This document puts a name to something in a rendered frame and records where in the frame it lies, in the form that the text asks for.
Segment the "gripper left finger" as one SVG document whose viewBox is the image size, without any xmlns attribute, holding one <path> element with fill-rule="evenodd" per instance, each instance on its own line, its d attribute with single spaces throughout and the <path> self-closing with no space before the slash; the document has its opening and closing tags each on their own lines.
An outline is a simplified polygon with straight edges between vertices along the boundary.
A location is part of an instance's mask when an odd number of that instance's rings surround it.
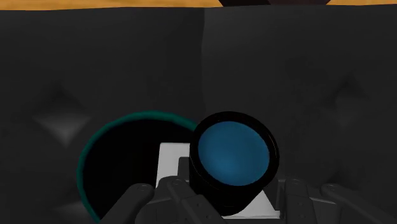
<svg viewBox="0 0 397 224">
<path fill-rule="evenodd" d="M 125 192 L 101 224 L 227 224 L 209 201 L 179 176 L 155 185 L 155 159 L 135 159 L 118 170 Z"/>
</svg>

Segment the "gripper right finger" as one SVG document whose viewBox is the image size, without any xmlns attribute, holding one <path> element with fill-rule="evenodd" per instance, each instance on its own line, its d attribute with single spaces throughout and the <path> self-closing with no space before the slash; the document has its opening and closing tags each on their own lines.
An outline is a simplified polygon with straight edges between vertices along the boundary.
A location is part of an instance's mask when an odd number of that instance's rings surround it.
<svg viewBox="0 0 397 224">
<path fill-rule="evenodd" d="M 337 184 L 320 189 L 299 179 L 277 182 L 277 209 L 283 224 L 397 224 L 397 219 Z"/>
</svg>

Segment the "black cup with blue inside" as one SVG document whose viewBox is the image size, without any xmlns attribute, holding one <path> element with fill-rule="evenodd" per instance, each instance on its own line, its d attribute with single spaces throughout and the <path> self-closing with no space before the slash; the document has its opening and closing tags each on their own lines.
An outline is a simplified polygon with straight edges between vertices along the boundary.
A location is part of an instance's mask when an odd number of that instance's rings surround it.
<svg viewBox="0 0 397 224">
<path fill-rule="evenodd" d="M 268 128 L 244 113 L 203 119 L 190 141 L 189 185 L 222 216 L 244 210 L 275 177 L 279 150 Z"/>
</svg>

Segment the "white flat box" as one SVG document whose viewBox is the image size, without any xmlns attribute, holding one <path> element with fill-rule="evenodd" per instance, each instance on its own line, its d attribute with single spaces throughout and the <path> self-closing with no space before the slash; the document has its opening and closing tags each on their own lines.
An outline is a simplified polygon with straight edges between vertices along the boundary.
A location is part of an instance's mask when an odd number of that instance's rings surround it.
<svg viewBox="0 0 397 224">
<path fill-rule="evenodd" d="M 159 147 L 156 186 L 159 181 L 167 176 L 176 176 L 178 169 L 186 171 L 187 168 L 179 165 L 181 157 L 189 156 L 188 143 L 161 143 Z M 225 219 L 279 219 L 280 212 L 276 211 L 264 192 L 260 192 L 252 202 L 241 212 L 224 216 Z"/>
</svg>

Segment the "black bowl with green rim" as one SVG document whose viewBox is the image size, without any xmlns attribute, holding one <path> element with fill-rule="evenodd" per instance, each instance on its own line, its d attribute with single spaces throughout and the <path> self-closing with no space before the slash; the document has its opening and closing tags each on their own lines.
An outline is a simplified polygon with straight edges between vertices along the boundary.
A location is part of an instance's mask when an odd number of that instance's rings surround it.
<svg viewBox="0 0 397 224">
<path fill-rule="evenodd" d="M 189 143 L 196 123 L 162 111 L 140 111 L 101 127 L 76 170 L 81 201 L 96 223 L 136 183 L 155 186 L 162 143 Z"/>
</svg>

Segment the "dark grey tufted sofa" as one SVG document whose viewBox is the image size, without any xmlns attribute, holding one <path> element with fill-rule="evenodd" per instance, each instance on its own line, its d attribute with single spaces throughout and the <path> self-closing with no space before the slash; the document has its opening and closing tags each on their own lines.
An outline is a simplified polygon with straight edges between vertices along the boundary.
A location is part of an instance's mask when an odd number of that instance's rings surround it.
<svg viewBox="0 0 397 224">
<path fill-rule="evenodd" d="M 92 224 L 79 155 L 146 110 L 249 114 L 397 219 L 397 5 L 0 11 L 0 224 Z"/>
</svg>

